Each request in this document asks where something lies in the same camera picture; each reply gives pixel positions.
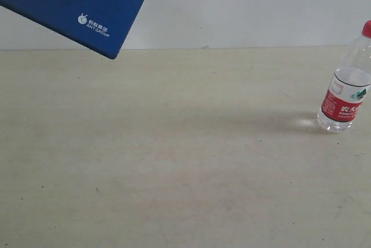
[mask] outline blue folder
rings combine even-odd
[[[0,5],[114,59],[143,1],[0,0]]]

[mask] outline beige table surface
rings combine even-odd
[[[0,52],[0,247],[371,247],[371,97],[344,48]]]

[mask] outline bottle cap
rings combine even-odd
[[[367,21],[364,25],[362,34],[365,37],[371,38],[371,20]]]

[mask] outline wall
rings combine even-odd
[[[0,49],[81,48],[4,8],[0,18]],[[342,45],[369,19],[369,0],[146,0],[124,48]]]

